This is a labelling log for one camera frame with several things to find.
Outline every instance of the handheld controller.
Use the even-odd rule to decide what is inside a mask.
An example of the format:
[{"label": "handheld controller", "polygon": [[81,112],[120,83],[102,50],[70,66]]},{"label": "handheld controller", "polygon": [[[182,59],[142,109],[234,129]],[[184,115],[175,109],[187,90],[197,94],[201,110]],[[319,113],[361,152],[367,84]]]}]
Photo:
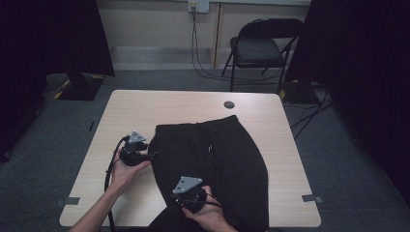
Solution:
[{"label": "handheld controller", "polygon": [[130,138],[126,140],[124,147],[121,149],[120,159],[127,166],[136,166],[145,160],[152,161],[158,153],[141,155],[140,151],[144,151],[148,148],[148,144],[143,141],[146,139],[138,134],[135,130],[130,135]]},{"label": "handheld controller", "polygon": [[201,183],[202,179],[200,178],[183,176],[172,191],[172,197],[176,198],[175,201],[178,205],[195,214],[203,208],[207,198],[205,190],[199,185]]}]

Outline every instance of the black pants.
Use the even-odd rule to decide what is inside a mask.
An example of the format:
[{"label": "black pants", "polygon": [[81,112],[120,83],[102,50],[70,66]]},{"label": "black pants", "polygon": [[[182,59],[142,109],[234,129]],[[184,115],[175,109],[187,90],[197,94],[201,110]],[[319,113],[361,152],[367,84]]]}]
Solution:
[{"label": "black pants", "polygon": [[170,195],[181,176],[201,178],[239,231],[269,227],[268,172],[252,138],[233,115],[198,124],[158,125],[149,153],[167,208],[149,231],[203,231],[185,217]]}]

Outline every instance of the table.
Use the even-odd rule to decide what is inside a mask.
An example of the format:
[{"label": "table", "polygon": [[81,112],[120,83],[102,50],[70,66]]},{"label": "table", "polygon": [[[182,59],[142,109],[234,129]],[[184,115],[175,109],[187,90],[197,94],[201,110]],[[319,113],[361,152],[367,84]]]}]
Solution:
[{"label": "table", "polygon": [[[234,102],[235,107],[225,108],[226,101]],[[230,115],[238,117],[265,160],[270,226],[319,226],[315,202],[302,199],[311,190],[277,95],[138,90],[112,93],[70,194],[79,197],[79,202],[65,206],[60,223],[74,225],[103,194],[112,151],[132,130],[149,143],[156,125],[205,122]],[[117,226],[147,226],[165,207],[150,166],[137,175],[112,213]]]}]

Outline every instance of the forearm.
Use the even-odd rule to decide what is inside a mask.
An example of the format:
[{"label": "forearm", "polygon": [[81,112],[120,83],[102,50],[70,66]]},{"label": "forearm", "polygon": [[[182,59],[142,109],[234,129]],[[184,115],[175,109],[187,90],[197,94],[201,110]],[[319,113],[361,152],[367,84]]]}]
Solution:
[{"label": "forearm", "polygon": [[237,230],[224,220],[219,222],[215,229],[210,230],[210,232],[237,232]]},{"label": "forearm", "polygon": [[121,195],[122,191],[113,186],[94,204],[93,207],[70,229],[70,231],[99,231],[103,221]]}]

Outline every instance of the black curtain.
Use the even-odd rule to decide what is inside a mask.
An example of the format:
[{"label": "black curtain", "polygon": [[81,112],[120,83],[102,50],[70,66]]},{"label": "black curtain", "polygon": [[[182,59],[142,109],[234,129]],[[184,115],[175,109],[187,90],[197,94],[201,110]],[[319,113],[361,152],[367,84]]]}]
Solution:
[{"label": "black curtain", "polygon": [[0,44],[0,155],[33,117],[50,73],[114,76],[95,0],[2,1]]},{"label": "black curtain", "polygon": [[331,86],[360,143],[410,205],[410,10],[404,0],[312,0],[286,81]]}]

